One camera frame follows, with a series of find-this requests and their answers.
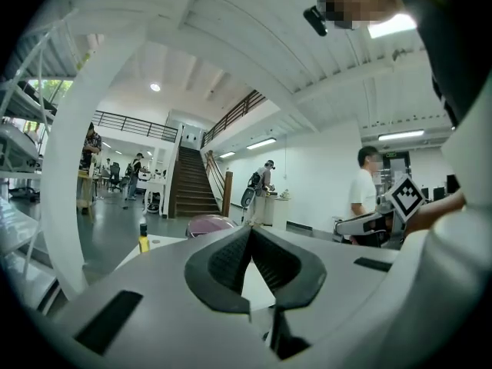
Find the purple object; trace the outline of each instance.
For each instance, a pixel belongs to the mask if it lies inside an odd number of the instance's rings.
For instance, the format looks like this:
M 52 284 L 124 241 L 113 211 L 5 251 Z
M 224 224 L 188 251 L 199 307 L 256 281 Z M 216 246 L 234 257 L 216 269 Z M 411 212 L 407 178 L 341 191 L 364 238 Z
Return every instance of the purple object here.
M 196 238 L 198 235 L 209 234 L 211 232 L 227 230 L 238 225 L 225 216 L 216 214 L 206 214 L 205 216 L 195 216 L 188 223 L 186 228 L 187 238 Z

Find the bottle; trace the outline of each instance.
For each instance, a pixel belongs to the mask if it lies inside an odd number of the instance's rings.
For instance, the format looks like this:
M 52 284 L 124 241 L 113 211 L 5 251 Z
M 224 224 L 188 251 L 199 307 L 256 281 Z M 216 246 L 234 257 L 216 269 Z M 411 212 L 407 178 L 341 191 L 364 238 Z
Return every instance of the bottle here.
M 140 252 L 145 253 L 151 250 L 150 242 L 147 238 L 147 223 L 140 223 L 140 237 L 138 238 Z

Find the fluorescent light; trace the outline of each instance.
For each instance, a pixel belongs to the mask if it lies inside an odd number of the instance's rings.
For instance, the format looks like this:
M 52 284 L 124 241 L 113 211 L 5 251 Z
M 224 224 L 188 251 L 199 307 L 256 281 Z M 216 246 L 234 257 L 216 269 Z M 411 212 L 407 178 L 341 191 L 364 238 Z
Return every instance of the fluorescent light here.
M 235 155 L 235 153 L 233 151 L 230 151 L 229 153 L 226 153 L 225 155 L 222 155 L 222 156 L 219 156 L 220 158 L 226 158 L 226 157 L 229 157 L 229 156 L 232 156 L 232 155 Z
M 259 148 L 260 146 L 265 146 L 265 145 L 273 144 L 276 141 L 277 140 L 275 138 L 270 138 L 270 139 L 267 139 L 266 141 L 258 142 L 257 144 L 254 144 L 254 145 L 251 145 L 251 146 L 247 146 L 246 149 L 249 149 L 249 150 L 256 149 L 256 148 Z
M 369 25 L 367 29 L 369 30 L 371 38 L 378 38 L 383 37 L 384 35 L 411 30 L 416 27 L 417 24 L 409 15 L 396 14 L 389 21 Z
M 410 137 L 419 137 L 424 133 L 424 130 L 415 130 L 415 131 L 407 131 L 407 132 L 397 132 L 394 134 L 385 134 L 380 135 L 380 141 L 388 141 L 390 139 L 400 139 L 400 138 L 410 138 Z

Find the monitor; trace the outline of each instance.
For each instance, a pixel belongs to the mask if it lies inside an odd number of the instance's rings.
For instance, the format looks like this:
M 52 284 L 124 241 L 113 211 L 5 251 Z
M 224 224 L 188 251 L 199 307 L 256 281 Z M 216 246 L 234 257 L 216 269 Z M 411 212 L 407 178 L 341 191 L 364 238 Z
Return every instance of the monitor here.
M 434 201 L 442 200 L 445 196 L 444 188 L 435 188 L 434 189 Z
M 456 179 L 456 175 L 448 175 L 447 176 L 447 193 L 448 194 L 453 194 L 458 189 L 460 188 L 460 184 L 458 183 L 458 180 Z

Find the patterned shirt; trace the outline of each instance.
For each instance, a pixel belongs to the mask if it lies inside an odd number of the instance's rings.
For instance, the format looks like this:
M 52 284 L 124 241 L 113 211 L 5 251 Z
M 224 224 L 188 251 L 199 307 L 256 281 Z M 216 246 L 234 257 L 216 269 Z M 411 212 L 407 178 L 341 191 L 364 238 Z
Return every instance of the patterned shirt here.
M 97 148 L 100 151 L 102 146 L 101 136 L 94 131 L 94 133 L 89 138 L 85 137 L 84 148 L 86 146 L 92 146 L 93 148 Z M 78 169 L 88 170 L 91 167 L 91 160 L 92 152 L 82 150 L 80 162 L 78 163 Z

